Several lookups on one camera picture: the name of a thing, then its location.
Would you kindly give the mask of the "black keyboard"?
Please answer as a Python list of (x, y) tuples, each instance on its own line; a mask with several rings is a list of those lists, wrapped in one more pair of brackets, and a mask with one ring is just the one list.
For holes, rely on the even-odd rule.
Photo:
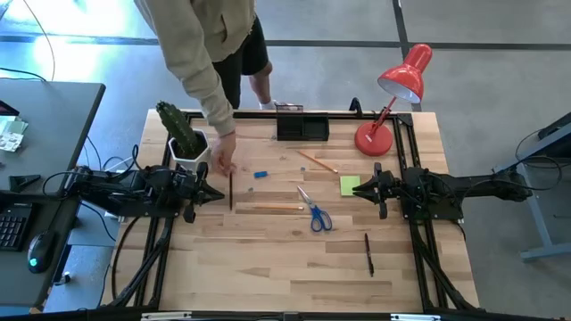
[(14, 203), (0, 212), (0, 251), (21, 250), (33, 210), (33, 203)]

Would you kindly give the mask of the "person's hand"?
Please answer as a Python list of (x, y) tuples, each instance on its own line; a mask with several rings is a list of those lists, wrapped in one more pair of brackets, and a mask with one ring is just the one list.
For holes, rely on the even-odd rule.
[(235, 150), (235, 132), (219, 136), (211, 150), (211, 165), (213, 169), (225, 177), (232, 174), (236, 169), (236, 165), (232, 161)]

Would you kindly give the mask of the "blue-handled scissors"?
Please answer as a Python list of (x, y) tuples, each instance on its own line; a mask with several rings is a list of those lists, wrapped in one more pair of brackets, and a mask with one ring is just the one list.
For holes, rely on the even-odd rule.
[(319, 208), (300, 186), (297, 186), (297, 190), (310, 209), (311, 230), (313, 232), (330, 231), (333, 228), (333, 221), (329, 214), (325, 210)]

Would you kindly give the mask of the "black plastic clip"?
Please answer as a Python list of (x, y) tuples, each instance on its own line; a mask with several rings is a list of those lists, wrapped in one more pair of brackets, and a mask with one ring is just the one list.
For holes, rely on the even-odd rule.
[(9, 191), (12, 193), (35, 192), (40, 179), (40, 175), (9, 176)]

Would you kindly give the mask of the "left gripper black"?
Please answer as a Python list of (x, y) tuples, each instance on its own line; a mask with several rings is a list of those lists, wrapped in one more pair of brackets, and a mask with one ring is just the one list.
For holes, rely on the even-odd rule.
[(194, 222), (196, 204), (204, 205), (209, 202), (223, 200), (225, 194), (211, 187), (206, 177), (208, 176), (208, 165), (200, 162), (196, 171), (178, 171), (176, 174), (178, 194), (189, 203), (184, 208), (183, 219), (185, 222)]

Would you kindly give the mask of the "person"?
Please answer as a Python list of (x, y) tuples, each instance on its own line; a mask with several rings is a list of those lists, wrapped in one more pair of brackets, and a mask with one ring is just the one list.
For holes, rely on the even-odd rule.
[(219, 136), (236, 132), (234, 110), (241, 79), (262, 110), (277, 107), (270, 89), (273, 71), (256, 0), (134, 0), (158, 39), (167, 69), (197, 100)]

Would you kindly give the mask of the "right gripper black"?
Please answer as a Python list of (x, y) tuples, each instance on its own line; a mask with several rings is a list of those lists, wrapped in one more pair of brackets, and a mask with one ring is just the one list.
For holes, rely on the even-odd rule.
[(379, 217), (387, 219), (388, 209), (385, 201), (401, 198), (402, 181), (394, 177), (390, 170), (382, 170), (379, 162), (374, 163), (374, 174), (369, 181), (353, 187), (353, 195), (370, 202), (378, 202)]

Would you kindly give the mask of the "green sticky note pad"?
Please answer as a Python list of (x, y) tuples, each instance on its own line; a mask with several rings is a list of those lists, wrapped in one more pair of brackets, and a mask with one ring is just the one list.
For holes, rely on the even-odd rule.
[(360, 176), (340, 176), (340, 194), (342, 197), (352, 197), (353, 188), (360, 185)]

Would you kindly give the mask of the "green cactus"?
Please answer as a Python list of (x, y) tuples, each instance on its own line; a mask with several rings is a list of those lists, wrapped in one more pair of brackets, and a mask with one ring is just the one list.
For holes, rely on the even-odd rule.
[(203, 150), (196, 133), (191, 128), (181, 110), (174, 104), (160, 101), (155, 106), (162, 125), (167, 129), (178, 145), (178, 157), (195, 159)]

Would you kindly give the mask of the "black computer mouse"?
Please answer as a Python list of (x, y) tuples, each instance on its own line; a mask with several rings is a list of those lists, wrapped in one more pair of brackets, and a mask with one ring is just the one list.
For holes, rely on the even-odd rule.
[(54, 245), (57, 233), (45, 230), (35, 235), (28, 249), (28, 269), (32, 274), (45, 272), (54, 256)]

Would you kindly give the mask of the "black mesh desk organizer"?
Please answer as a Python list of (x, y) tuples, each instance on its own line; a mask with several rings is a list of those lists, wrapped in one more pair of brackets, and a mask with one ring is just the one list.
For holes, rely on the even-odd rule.
[(327, 141), (327, 113), (305, 112), (302, 105), (278, 104), (276, 107), (278, 141)]

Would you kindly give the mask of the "dark grey keyboard desk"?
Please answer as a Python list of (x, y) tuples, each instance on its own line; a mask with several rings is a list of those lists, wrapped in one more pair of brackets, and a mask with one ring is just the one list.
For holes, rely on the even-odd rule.
[[(20, 251), (0, 251), (0, 306), (37, 307), (47, 297), (55, 276), (62, 270), (59, 262), (75, 225), (79, 200), (65, 201), (42, 195), (0, 194), (0, 212), (14, 203), (33, 203), (34, 210), (27, 237)], [(33, 237), (45, 230), (57, 233), (54, 256), (49, 268), (39, 274), (28, 269), (28, 249)]]

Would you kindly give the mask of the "pale green paper cards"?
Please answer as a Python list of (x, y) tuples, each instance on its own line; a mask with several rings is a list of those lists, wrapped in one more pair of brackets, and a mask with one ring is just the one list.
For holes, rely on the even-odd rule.
[(0, 150), (16, 152), (29, 123), (18, 116), (0, 116)]

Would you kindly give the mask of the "red desk lamp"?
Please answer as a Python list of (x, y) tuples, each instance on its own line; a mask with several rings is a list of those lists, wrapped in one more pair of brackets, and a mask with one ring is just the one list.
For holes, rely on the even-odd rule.
[(392, 96), (391, 101), (381, 111), (377, 120), (361, 125), (354, 135), (357, 149), (367, 156), (382, 156), (392, 147), (393, 136), (384, 122), (392, 111), (396, 100), (408, 103), (421, 103), (424, 96), (423, 72), (433, 56), (427, 44), (414, 45), (401, 65), (382, 73), (378, 85)]

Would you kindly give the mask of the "silver metal bracket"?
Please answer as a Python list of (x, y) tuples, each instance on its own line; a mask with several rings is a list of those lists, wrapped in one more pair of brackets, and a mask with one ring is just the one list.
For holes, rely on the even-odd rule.
[(189, 311), (166, 311), (143, 313), (140, 321), (181, 321), (192, 318), (192, 313)]
[(442, 321), (438, 315), (394, 313), (390, 315), (391, 321)]

